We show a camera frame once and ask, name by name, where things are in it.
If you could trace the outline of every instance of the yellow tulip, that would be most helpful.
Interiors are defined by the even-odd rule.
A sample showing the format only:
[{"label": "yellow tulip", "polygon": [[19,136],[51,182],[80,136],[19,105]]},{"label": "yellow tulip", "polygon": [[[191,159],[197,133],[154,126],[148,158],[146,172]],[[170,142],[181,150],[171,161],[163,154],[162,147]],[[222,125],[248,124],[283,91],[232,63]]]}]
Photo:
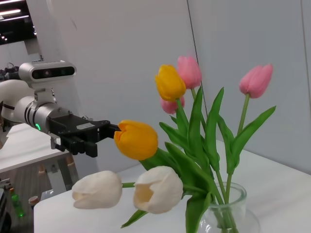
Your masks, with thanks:
[{"label": "yellow tulip", "polygon": [[186,92],[186,85],[172,65],[161,65],[159,74],[155,76],[157,90],[162,99],[176,101]]},{"label": "yellow tulip", "polygon": [[119,123],[121,131],[116,131],[114,140],[122,154],[136,160],[145,160],[157,151],[157,133],[145,123],[123,120]]}]

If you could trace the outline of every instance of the pink tulip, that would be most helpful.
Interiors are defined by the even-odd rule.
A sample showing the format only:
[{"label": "pink tulip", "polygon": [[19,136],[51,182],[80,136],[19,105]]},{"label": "pink tulip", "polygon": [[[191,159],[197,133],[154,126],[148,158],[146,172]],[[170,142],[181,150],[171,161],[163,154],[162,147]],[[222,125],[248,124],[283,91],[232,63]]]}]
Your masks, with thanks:
[{"label": "pink tulip", "polygon": [[[185,98],[182,97],[180,98],[181,100],[181,105],[184,107],[185,106]],[[174,114],[176,112],[176,109],[178,108],[177,102],[170,102],[170,101],[165,101],[160,97],[160,103],[163,108],[163,110],[168,113],[168,114]]]},{"label": "pink tulip", "polygon": [[202,73],[193,57],[178,58],[178,74],[184,81],[187,89],[193,89],[201,84]]},{"label": "pink tulip", "polygon": [[271,64],[251,69],[240,81],[241,92],[245,95],[249,94],[250,98],[259,98],[267,89],[272,73],[273,66]]}]

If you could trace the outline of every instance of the tulip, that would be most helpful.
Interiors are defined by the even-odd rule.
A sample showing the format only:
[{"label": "tulip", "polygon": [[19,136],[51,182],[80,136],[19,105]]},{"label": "tulip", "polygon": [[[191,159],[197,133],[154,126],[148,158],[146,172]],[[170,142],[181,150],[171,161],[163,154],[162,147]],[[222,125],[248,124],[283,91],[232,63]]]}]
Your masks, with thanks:
[{"label": "tulip", "polygon": [[120,152],[131,159],[145,160],[157,151],[156,131],[145,123],[123,120],[119,124],[121,131],[115,132],[114,140]]},{"label": "tulip", "polygon": [[[182,97],[180,98],[181,105],[184,107],[185,106],[185,98]],[[178,108],[177,102],[170,102],[170,101],[165,101],[160,97],[160,104],[163,108],[163,110],[168,113],[168,114],[174,114],[176,112],[176,109]]]},{"label": "tulip", "polygon": [[153,214],[170,211],[181,200],[183,183],[168,166],[157,166],[143,173],[135,183],[134,205]]},{"label": "tulip", "polygon": [[72,187],[73,206],[78,209],[111,208],[119,202],[121,194],[121,179],[112,171],[85,176]]},{"label": "tulip", "polygon": [[267,89],[273,66],[268,64],[264,67],[257,66],[251,69],[240,81],[240,91],[243,94],[249,94],[250,98],[259,98]]},{"label": "tulip", "polygon": [[184,81],[172,65],[161,65],[155,82],[161,98],[166,101],[174,102],[186,92]]},{"label": "tulip", "polygon": [[201,85],[202,73],[199,64],[193,57],[178,58],[178,74],[184,81],[187,89],[194,89]]}]

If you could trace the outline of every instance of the green bottle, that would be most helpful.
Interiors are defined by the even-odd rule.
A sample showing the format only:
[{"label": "green bottle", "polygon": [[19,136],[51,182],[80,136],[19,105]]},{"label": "green bottle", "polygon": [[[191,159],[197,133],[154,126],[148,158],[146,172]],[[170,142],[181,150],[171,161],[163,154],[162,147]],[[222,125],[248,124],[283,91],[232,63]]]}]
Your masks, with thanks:
[{"label": "green bottle", "polygon": [[15,213],[17,217],[23,217],[25,215],[25,212],[23,210],[23,207],[21,205],[18,195],[14,191],[14,188],[10,188],[10,193],[11,193],[12,204],[15,209]]}]

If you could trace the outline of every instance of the table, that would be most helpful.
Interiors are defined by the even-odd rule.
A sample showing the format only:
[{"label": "table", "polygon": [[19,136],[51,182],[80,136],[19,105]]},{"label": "table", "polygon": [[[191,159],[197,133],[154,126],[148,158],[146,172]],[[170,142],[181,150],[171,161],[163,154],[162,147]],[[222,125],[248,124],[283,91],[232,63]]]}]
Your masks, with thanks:
[{"label": "table", "polygon": [[[217,141],[225,176],[225,149]],[[144,172],[141,165],[120,172],[122,182],[135,182]],[[309,233],[311,176],[243,151],[232,182],[247,190],[247,208],[259,219],[263,233]],[[184,198],[171,211],[147,214],[131,226],[120,229],[135,212],[134,189],[123,189],[120,202],[111,209],[79,210],[73,207],[71,191],[44,200],[35,206],[35,233],[184,233]]]},{"label": "table", "polygon": [[70,176],[68,177],[69,171],[64,159],[68,151],[52,150],[51,137],[27,124],[13,126],[7,137],[0,149],[0,172],[44,160],[54,194],[68,190],[66,185],[70,183]]}]

